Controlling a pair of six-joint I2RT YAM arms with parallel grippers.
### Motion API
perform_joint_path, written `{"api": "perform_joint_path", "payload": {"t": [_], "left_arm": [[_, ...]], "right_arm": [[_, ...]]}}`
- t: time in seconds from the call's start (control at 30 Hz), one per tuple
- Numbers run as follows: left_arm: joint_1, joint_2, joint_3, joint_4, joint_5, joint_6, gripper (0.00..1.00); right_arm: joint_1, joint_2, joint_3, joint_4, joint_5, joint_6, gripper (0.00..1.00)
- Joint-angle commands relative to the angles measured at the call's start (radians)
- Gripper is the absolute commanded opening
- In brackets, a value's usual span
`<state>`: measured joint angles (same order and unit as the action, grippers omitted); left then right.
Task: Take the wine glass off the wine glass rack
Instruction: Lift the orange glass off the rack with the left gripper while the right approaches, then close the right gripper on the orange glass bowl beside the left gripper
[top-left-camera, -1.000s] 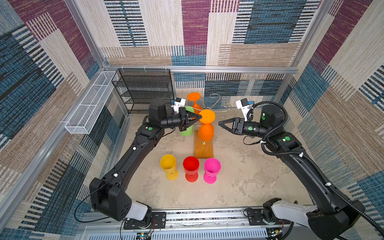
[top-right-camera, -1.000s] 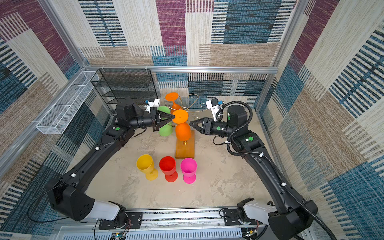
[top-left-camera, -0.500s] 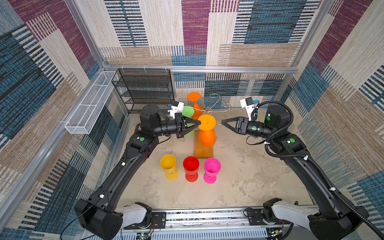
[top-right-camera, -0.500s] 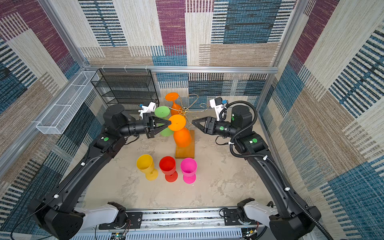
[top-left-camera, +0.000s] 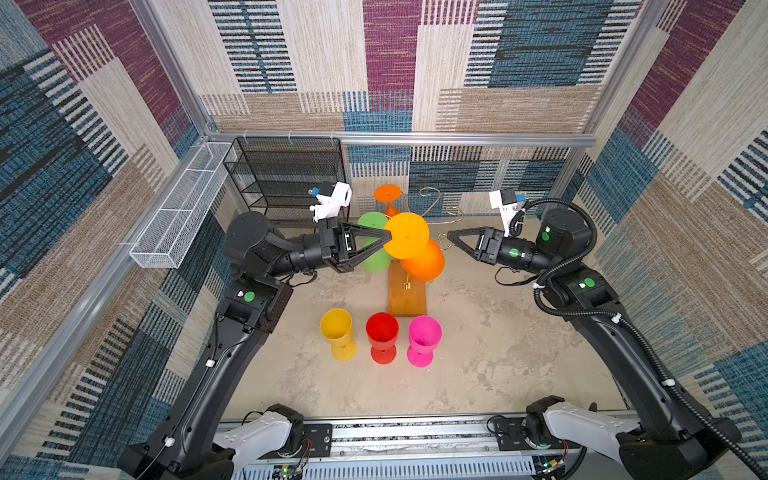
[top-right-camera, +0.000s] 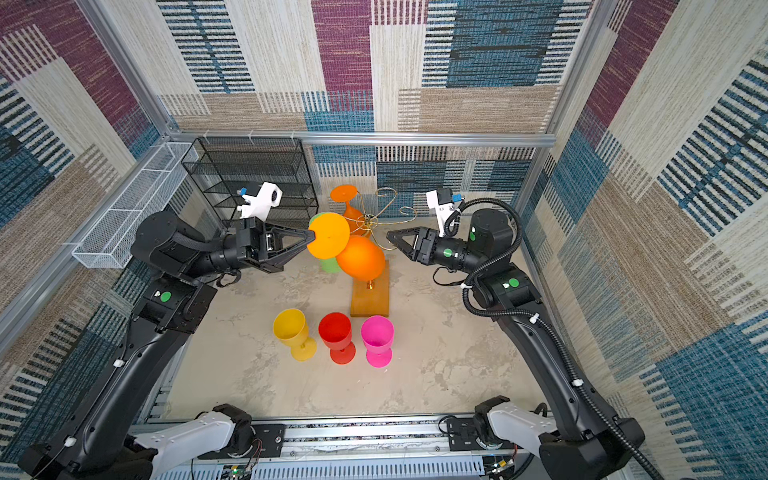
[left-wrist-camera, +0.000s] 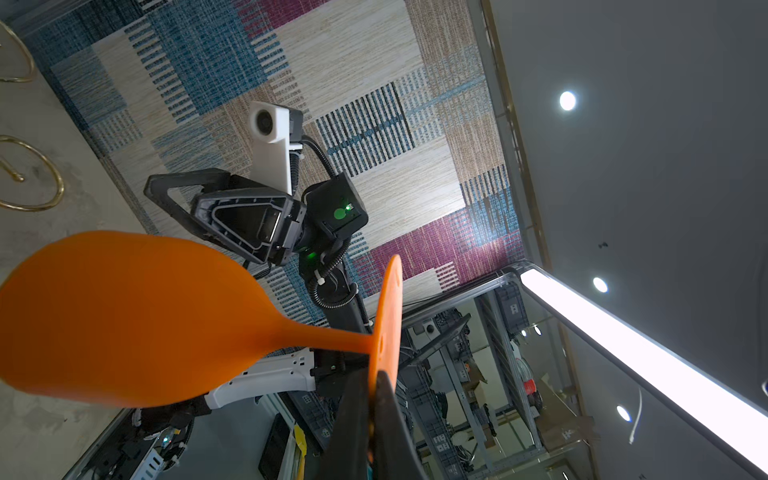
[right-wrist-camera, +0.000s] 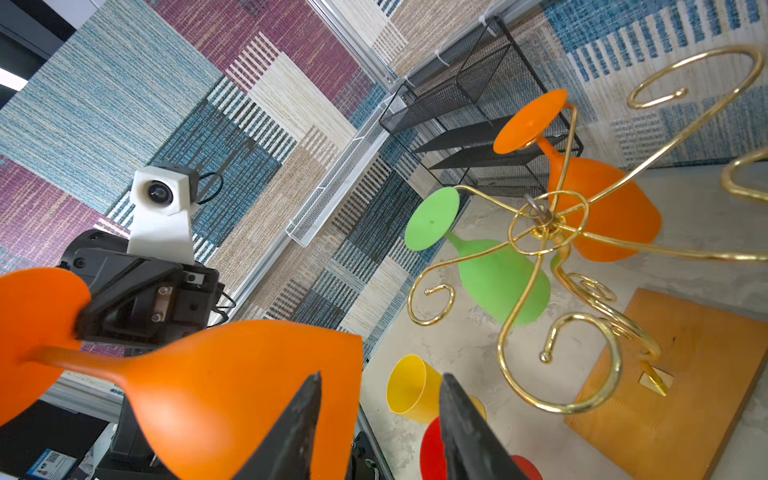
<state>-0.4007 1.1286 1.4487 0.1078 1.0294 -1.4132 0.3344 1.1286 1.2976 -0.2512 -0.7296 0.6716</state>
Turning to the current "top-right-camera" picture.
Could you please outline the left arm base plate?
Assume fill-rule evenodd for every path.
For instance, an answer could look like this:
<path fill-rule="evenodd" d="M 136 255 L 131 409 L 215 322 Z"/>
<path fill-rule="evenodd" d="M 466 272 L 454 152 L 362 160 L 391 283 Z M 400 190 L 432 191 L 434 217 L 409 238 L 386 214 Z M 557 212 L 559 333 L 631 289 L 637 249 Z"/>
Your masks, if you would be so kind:
<path fill-rule="evenodd" d="M 276 458 L 281 455 L 286 425 L 255 424 L 237 427 L 233 439 L 222 450 L 200 456 L 201 460 Z"/>

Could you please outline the pink wine glass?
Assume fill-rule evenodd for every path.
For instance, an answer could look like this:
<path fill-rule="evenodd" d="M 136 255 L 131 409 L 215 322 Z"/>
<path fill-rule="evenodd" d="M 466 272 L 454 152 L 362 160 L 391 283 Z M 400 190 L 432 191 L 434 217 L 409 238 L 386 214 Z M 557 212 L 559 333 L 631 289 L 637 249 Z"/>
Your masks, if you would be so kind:
<path fill-rule="evenodd" d="M 366 349 L 366 360 L 374 368 L 387 367 L 393 357 L 394 325 L 380 315 L 366 319 L 361 326 L 361 339 Z"/>

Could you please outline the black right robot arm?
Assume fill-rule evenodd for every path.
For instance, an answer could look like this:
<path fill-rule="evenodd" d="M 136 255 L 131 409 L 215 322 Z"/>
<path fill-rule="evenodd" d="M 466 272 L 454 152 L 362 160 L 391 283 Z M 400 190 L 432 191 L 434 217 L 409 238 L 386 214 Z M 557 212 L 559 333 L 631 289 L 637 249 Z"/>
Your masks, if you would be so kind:
<path fill-rule="evenodd" d="M 637 420 L 620 417 L 594 388 L 552 325 L 535 285 L 512 263 L 522 242 L 520 215 L 501 200 L 480 198 L 452 208 L 442 225 L 391 230 L 386 237 L 413 262 L 465 273 L 459 284 L 464 307 L 493 320 L 511 339 L 554 415 L 547 424 L 494 397 L 475 409 L 481 446 L 521 446 L 552 479 L 603 479 L 629 460 L 661 478 L 640 450 L 645 434 Z"/>

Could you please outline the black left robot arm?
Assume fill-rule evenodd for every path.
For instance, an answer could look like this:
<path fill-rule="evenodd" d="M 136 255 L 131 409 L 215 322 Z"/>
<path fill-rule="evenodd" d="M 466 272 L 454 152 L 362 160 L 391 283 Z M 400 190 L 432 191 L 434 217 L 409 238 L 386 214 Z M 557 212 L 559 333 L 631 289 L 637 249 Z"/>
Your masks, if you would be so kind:
<path fill-rule="evenodd" d="M 280 272 L 315 239 L 311 230 L 238 221 L 234 233 L 208 240 L 171 211 L 139 225 L 132 255 L 154 270 L 135 303 L 124 339 L 64 426 L 31 445 L 18 465 L 34 479 L 155 479 L 210 452 L 243 454 L 255 438 L 252 418 L 224 404 L 156 435 L 130 426 L 176 353 L 195 333 L 222 287 L 256 268 Z"/>

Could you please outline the yellow wine glass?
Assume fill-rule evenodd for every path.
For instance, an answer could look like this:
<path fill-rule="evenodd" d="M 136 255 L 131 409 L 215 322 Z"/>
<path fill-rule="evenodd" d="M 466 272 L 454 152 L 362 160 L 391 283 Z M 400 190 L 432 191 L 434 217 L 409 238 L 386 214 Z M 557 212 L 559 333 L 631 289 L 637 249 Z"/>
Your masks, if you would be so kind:
<path fill-rule="evenodd" d="M 296 361 L 307 361 L 316 353 L 316 341 L 310 336 L 306 316 L 301 310 L 291 308 L 280 312 L 273 322 L 273 334 L 290 348 Z"/>

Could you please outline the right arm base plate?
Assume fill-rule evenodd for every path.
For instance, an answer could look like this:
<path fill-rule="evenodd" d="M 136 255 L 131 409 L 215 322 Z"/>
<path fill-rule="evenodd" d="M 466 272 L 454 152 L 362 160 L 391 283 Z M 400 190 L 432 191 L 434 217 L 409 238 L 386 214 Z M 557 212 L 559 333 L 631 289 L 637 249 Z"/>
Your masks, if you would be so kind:
<path fill-rule="evenodd" d="M 515 449 L 520 449 L 506 440 L 500 444 L 483 443 L 471 417 L 443 416 L 438 420 L 438 430 L 447 438 L 451 452 L 514 452 Z"/>

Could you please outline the green wine glass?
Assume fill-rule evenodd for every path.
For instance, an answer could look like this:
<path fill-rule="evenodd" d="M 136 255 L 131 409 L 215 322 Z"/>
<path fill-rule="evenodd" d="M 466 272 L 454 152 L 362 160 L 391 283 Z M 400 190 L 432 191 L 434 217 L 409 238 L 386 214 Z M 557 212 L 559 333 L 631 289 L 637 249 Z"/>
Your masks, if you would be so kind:
<path fill-rule="evenodd" d="M 318 218 L 325 215 L 325 212 L 319 212 L 309 220 L 309 225 L 312 225 Z M 342 271 L 336 258 L 321 259 L 319 261 L 321 269 L 326 273 L 339 273 Z"/>

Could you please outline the red wine glass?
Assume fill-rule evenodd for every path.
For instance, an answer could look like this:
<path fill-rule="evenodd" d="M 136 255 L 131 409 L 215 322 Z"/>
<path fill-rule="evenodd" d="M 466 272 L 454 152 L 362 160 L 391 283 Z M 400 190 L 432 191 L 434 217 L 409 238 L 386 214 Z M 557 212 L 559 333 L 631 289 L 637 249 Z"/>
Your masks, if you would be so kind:
<path fill-rule="evenodd" d="M 329 348 L 334 363 L 346 365 L 354 359 L 356 347 L 352 341 L 352 323 L 347 315 L 340 312 L 327 314 L 320 321 L 318 333 Z"/>

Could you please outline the orange wine glass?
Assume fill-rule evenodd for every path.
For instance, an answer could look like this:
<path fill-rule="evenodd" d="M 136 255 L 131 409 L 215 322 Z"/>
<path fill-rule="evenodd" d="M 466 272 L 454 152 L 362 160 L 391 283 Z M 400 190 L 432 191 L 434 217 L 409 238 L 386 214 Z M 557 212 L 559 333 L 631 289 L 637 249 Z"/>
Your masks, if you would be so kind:
<path fill-rule="evenodd" d="M 321 262 L 362 282 L 377 279 L 384 271 L 383 250 L 366 237 L 352 234 L 348 221 L 340 214 L 316 215 L 309 224 L 315 239 L 308 245 L 310 254 Z"/>
<path fill-rule="evenodd" d="M 357 196 L 358 190 L 351 184 L 339 185 L 330 193 L 332 201 L 345 205 L 343 216 L 349 225 L 350 233 L 352 235 L 365 236 L 365 216 L 360 210 L 351 205 L 351 201 Z"/>

